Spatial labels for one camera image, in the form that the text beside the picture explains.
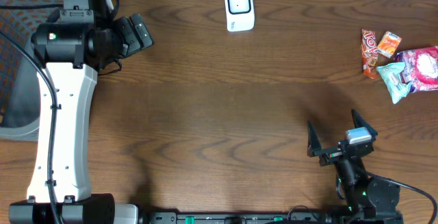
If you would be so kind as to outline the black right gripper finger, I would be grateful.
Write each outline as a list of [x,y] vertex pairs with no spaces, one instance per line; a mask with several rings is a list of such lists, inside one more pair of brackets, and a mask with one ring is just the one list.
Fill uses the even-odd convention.
[[307,121],[307,131],[308,131],[307,155],[309,157],[321,156],[322,155],[321,144],[311,121]]
[[378,136],[378,132],[369,123],[367,123],[355,109],[351,110],[351,114],[355,128],[364,127],[368,130],[371,136]]

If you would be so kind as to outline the mint green packet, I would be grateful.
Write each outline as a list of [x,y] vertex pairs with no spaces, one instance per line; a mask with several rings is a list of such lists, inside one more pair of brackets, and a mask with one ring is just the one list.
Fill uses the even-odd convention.
[[406,84],[402,81],[401,72],[404,68],[404,62],[393,62],[376,68],[389,91],[393,104],[406,97],[411,89],[411,82]]

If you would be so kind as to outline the red Toto snack wrapper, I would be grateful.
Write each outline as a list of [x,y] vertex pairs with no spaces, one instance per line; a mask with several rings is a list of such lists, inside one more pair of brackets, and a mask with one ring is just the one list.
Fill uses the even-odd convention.
[[371,79],[378,79],[376,65],[378,62],[378,51],[375,32],[361,30],[361,59],[363,74]]

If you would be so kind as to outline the purple Carefree pad pack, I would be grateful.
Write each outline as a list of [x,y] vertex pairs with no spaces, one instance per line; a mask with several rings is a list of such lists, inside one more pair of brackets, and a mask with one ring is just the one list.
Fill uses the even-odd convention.
[[400,76],[409,92],[437,90],[437,46],[401,51],[395,61],[405,63]]

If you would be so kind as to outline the orange Kleenex tissue pack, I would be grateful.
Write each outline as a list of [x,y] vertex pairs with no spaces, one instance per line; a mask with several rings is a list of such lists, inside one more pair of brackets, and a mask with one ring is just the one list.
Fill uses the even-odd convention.
[[386,58],[390,58],[401,43],[401,37],[392,32],[385,32],[377,46],[377,52]]

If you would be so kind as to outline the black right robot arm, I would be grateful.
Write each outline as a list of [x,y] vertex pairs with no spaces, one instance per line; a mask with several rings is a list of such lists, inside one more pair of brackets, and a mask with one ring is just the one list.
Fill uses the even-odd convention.
[[366,173],[362,158],[374,151],[373,143],[378,132],[356,110],[352,110],[354,128],[345,133],[337,146],[322,148],[311,122],[307,123],[307,155],[318,157],[320,166],[333,165],[337,181],[348,204],[346,222],[399,221],[402,215],[396,210],[400,200],[400,187]]

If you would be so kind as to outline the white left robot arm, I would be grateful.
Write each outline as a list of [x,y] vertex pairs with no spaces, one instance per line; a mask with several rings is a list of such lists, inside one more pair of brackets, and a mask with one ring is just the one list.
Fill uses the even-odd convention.
[[31,36],[40,119],[34,172],[11,223],[148,223],[136,204],[94,194],[88,173],[90,106],[105,67],[153,45],[139,14],[118,17],[119,0],[63,0]]

